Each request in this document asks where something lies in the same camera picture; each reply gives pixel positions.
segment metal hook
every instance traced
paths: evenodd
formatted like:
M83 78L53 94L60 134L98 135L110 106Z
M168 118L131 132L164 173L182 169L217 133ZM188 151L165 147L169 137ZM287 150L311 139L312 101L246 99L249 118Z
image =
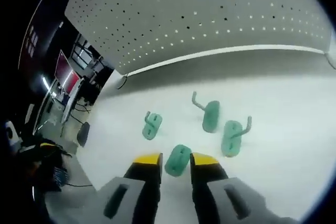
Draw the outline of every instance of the metal hook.
M199 107L201 110L204 110L205 111L205 108L202 106L202 105L200 105L198 102L196 102L196 95L197 95L197 92L196 91L194 91L193 92L193 97L192 97L192 102L193 102L193 104L194 105L196 105L197 107Z
M150 121L148 121L148 117L149 117L150 114L151 114L151 112L150 112L150 111L147 111L147 114L146 114L146 116L145 116L145 122L146 122L147 124L149 124L150 126L152 126L153 128L155 128L154 124L152 124Z
M231 139L238 137L238 136L242 136L244 134L246 134L247 132L249 132L251 130L251 126L252 126L252 116L249 116L247 118L247 125L246 125L246 129L242 130L241 132L238 132L236 134L234 134L232 137L230 137Z

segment desk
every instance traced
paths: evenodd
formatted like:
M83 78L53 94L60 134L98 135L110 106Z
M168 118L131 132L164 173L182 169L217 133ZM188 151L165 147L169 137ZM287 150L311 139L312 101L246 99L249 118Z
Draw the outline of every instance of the desk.
M318 203L336 163L336 72L324 56L264 50L201 57L129 76L116 90L114 71L103 87L88 122L91 125L78 160L99 190L123 176L138 155L162 152L163 165L173 147L214 156L229 177L238 177L261 193L267 207L282 217L302 219ZM192 93L206 104L220 101L217 132L202 129L203 113ZM147 111L162 116L156 137L141 132ZM246 125L238 156L226 158L220 143L225 122ZM197 223L190 168L174 178L162 172L156 223Z
M70 112L72 110L72 106L74 105L74 102L76 101L77 94L79 92L80 87L82 86L84 82L84 78L79 79L76 84L73 86L72 90L69 93L69 101L67 105L65 106L64 113L61 119L61 123L64 124L70 116Z

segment green plastic part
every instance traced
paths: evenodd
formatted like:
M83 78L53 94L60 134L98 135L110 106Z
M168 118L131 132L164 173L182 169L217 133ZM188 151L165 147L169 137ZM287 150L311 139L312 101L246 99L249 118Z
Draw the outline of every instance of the green plastic part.
M164 166L165 171L173 177L181 176L187 167L190 154L191 149L187 146L183 144L175 146Z
M227 121L224 126L224 136L222 140L222 153L226 157L237 156L240 151L242 135L251 130L252 117L247 119L246 129L243 130L241 123L237 121Z
M193 92L192 102L204 111L202 127L205 132L214 133L217 128L219 118L219 101L212 101L206 107L196 102L197 92Z
M142 130L142 135L148 139L152 140L155 138L160 125L162 123L162 117L159 114L152 113L150 111L147 112L145 116L146 125Z

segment white pegboard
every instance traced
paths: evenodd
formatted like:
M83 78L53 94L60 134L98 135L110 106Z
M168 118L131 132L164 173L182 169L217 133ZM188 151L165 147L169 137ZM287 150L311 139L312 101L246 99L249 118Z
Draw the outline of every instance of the white pegboard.
M65 14L122 74L233 46L327 51L332 29L317 0L70 0Z

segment computer monitor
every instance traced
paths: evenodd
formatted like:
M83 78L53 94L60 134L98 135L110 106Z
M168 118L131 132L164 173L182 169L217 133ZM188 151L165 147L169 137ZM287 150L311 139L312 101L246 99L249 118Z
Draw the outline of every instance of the computer monitor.
M70 93L76 82L79 80L79 76L70 66L62 50L58 55L55 77L67 94Z

